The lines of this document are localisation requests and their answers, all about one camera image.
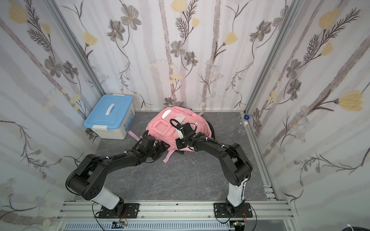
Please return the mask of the pink school backpack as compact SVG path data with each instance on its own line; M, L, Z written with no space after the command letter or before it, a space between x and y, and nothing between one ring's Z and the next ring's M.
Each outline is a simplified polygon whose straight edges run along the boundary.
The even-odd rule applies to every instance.
M213 127L202 117L202 114L197 114L190 109L179 106L168 107L162 110L148 123L144 134L138 142L125 153L125 157L128 158L128 166L138 166L142 163L146 163L147 159L150 158L149 149L160 141L164 141L169 145L169 149L166 151L166 157L163 160L164 163L167 163L172 154L176 151L191 151L188 149L176 149L175 140L179 138L179 136L176 129L170 124L171 119L175 119L181 124L191 123L192 128L194 128L197 133L202 132L208 137L214 138Z

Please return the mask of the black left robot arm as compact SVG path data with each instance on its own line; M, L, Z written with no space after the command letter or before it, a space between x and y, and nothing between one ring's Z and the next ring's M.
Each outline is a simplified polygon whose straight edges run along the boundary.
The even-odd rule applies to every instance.
M169 148L169 144L159 141L145 131L139 141L122 154L105 157L87 155L66 179L66 188L85 200L119 213L125 209L124 200L104 186L108 174L126 167L138 166L147 159L155 162Z

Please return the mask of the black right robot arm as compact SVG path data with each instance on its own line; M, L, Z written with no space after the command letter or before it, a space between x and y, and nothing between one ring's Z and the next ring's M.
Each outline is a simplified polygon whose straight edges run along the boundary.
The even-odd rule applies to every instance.
M191 123L181 124L171 119L170 124L181 133L176 139L178 149L204 151L219 160L223 174L229 182L226 205L235 210L240 209L245 201L246 182L250 180L253 171L252 164L242 147L237 143L222 144L202 132L197 133Z

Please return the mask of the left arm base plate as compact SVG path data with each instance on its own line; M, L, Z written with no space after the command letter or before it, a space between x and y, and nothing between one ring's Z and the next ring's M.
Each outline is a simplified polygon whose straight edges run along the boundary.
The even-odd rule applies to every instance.
M101 207L98 212L98 218L137 218L139 212L139 203L118 203L118 205L109 210L105 207Z

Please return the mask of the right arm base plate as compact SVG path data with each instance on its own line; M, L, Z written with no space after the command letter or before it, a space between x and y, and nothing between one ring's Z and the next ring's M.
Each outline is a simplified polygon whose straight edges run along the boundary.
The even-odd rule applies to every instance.
M214 216L216 218L252 218L253 211L249 203L241 203L233 207L230 203L214 203Z

